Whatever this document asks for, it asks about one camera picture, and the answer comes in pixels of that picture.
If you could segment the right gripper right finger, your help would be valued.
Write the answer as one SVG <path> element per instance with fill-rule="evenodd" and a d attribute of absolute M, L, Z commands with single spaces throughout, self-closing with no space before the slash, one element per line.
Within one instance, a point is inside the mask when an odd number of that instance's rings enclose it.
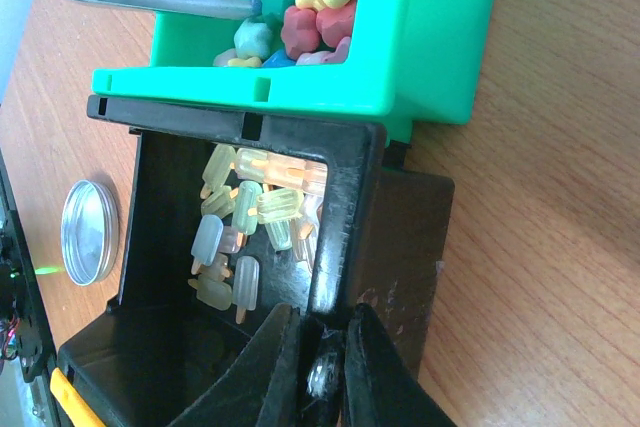
<path fill-rule="evenodd" d="M 346 332 L 345 426 L 452 426 L 414 379 L 374 309 L 357 305 Z"/>

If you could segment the yellow star candy bin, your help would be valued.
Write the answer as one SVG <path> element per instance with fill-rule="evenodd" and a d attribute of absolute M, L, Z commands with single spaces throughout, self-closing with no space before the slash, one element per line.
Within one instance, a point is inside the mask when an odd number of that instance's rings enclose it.
<path fill-rule="evenodd" d="M 105 427 L 59 367 L 51 374 L 49 390 L 75 427 Z"/>

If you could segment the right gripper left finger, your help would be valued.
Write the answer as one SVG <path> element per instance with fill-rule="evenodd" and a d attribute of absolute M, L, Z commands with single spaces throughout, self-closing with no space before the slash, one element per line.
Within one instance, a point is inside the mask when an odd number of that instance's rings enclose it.
<path fill-rule="evenodd" d="M 229 368 L 173 426 L 294 426 L 303 316 L 279 303 Z"/>

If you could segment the green candy bin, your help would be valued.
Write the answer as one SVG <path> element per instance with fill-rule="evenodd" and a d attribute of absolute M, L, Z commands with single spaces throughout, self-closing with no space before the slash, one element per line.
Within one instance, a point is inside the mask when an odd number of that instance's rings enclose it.
<path fill-rule="evenodd" d="M 408 141 L 416 121 L 472 115 L 493 0 L 351 0 L 275 17 L 261 67 L 227 67 L 237 22 L 158 13 L 146 67 L 99 69 L 95 93 L 373 120 Z"/>

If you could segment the round metal lid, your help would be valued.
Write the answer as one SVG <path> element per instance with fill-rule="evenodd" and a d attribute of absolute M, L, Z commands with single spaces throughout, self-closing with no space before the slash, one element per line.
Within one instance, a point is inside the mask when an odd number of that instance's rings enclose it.
<path fill-rule="evenodd" d="M 74 284 L 86 287 L 110 274 L 118 252 L 119 218 L 105 185 L 82 179 L 72 186 L 62 211 L 60 242 Z"/>

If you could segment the black popsicle candy bin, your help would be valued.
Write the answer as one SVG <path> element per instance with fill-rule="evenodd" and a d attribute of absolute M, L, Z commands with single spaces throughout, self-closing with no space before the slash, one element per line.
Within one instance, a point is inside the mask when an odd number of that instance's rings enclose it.
<path fill-rule="evenodd" d="M 361 303 L 374 309 L 417 381 L 451 179 L 404 170 L 404 148 L 376 123 L 98 95 L 87 113 L 138 134 L 119 291 L 58 354 L 61 370 L 105 424 L 173 426 L 279 303 L 303 316 L 294 426 L 345 426 L 346 332 Z M 244 245 L 260 274 L 256 308 L 242 323 L 233 311 L 200 302 L 188 283 L 201 174 L 219 142 L 328 168 L 313 267 L 276 251 L 264 228 Z"/>

